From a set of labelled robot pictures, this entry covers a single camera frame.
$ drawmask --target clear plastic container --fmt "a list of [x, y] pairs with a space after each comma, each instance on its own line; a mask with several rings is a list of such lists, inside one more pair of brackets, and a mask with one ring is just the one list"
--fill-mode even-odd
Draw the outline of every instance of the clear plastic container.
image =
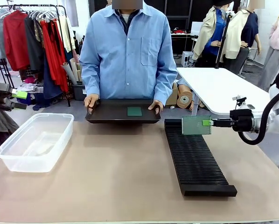
[[71, 114], [34, 115], [0, 146], [0, 158], [11, 171], [51, 171], [72, 135], [73, 120]]

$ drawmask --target mannequin hand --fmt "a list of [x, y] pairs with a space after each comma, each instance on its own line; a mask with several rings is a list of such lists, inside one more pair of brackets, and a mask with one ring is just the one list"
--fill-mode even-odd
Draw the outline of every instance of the mannequin hand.
[[222, 43], [221, 43], [220, 41], [213, 41], [213, 42], [211, 43], [211, 46], [212, 46], [212, 47], [220, 47], [221, 44], [222, 44]]
[[258, 55], [260, 55], [262, 52], [262, 47], [258, 45]]
[[241, 41], [241, 47], [242, 48], [247, 48], [248, 47], [248, 44], [244, 41]]
[[84, 106], [87, 108], [89, 106], [89, 112], [93, 111], [93, 106], [95, 104], [95, 102], [99, 99], [99, 95], [98, 94], [90, 94], [89, 96], [87, 96], [84, 99]]
[[158, 114], [158, 113], [160, 113], [161, 111], [163, 111], [163, 104], [160, 102], [160, 101], [158, 101], [158, 100], [154, 100], [153, 101], [153, 103], [151, 104], [151, 106], [149, 106], [149, 110], [153, 110], [154, 109], [154, 107], [156, 107], [156, 106], [160, 106], [160, 111], [159, 111], [159, 108], [156, 108], [156, 114]]

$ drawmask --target navy blue shirt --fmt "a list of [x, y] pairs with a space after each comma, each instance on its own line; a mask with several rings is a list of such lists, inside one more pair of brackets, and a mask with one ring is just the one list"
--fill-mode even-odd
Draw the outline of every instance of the navy blue shirt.
[[251, 48], [255, 41], [256, 35], [259, 33], [258, 16], [256, 13], [249, 12], [247, 22], [242, 30], [241, 40], [248, 44]]
[[206, 43], [203, 53], [218, 55], [219, 47], [212, 47], [211, 43], [213, 41], [222, 41], [223, 30], [226, 26], [226, 22], [222, 18], [222, 11], [216, 8], [216, 26], [213, 36]]

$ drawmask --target cardboard box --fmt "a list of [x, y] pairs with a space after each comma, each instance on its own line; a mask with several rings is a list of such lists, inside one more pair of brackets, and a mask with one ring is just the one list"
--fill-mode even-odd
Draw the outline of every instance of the cardboard box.
[[177, 83], [174, 83], [173, 84], [173, 93], [167, 99], [166, 106], [176, 106], [177, 98], [178, 98], [178, 85], [177, 85]]

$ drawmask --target shirt pocket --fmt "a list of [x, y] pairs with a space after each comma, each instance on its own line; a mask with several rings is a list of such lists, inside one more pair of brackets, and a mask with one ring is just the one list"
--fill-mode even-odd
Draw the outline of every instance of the shirt pocket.
[[156, 66], [161, 41], [157, 39], [141, 39], [141, 63], [144, 66]]

